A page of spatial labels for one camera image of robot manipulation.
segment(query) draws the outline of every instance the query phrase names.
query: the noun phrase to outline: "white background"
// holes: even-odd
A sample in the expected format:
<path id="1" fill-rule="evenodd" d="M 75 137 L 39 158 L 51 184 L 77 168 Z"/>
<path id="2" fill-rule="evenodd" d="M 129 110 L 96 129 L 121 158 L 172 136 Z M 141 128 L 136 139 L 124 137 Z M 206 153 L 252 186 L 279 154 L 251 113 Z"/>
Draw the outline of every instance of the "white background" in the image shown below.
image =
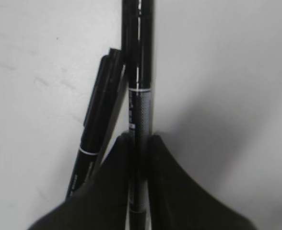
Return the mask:
<path id="1" fill-rule="evenodd" d="M 0 0 L 0 230 L 63 201 L 100 57 L 120 48 L 120 2 Z M 155 11 L 153 129 L 216 198 L 282 230 L 282 0 Z"/>

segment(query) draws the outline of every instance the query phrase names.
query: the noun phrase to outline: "white stripe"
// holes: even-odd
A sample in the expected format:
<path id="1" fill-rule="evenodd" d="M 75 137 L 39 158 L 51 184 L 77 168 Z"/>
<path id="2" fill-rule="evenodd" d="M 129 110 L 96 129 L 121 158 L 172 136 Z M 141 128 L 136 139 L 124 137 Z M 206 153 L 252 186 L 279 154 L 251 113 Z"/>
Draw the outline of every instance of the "white stripe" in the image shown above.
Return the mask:
<path id="1" fill-rule="evenodd" d="M 98 153 L 92 153 L 92 152 L 87 152 L 87 151 L 84 151 L 82 148 L 79 147 L 79 151 L 86 154 L 86 155 L 90 155 L 90 156 L 97 156 Z"/>
<path id="2" fill-rule="evenodd" d="M 133 91 L 133 92 L 150 92 L 151 89 L 133 89 L 133 88 L 129 88 L 129 91 Z"/>

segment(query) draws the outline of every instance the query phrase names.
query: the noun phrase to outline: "textured grip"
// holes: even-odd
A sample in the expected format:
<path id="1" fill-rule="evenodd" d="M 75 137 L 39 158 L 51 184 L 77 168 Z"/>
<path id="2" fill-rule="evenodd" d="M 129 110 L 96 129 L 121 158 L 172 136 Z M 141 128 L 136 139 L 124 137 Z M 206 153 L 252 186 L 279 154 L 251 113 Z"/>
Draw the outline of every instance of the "textured grip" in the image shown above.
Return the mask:
<path id="1" fill-rule="evenodd" d="M 144 171 L 147 146 L 150 136 L 151 90 L 129 90 L 129 134 L 131 180 L 130 209 L 133 212 L 146 210 L 146 176 Z"/>

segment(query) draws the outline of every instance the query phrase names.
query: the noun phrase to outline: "black marker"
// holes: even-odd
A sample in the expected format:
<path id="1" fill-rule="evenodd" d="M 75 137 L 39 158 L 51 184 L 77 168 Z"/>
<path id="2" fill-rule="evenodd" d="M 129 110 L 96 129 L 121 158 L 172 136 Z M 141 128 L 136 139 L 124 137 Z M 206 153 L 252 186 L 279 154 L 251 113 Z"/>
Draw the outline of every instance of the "black marker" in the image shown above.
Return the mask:
<path id="1" fill-rule="evenodd" d="M 122 68 L 121 51 L 110 49 L 109 55 L 101 60 L 66 198 L 80 188 L 93 172 L 118 96 Z"/>
<path id="2" fill-rule="evenodd" d="M 146 176 L 143 172 L 151 134 L 153 0 L 123 0 L 122 49 L 129 76 L 129 133 L 132 158 L 129 225 L 144 230 Z"/>

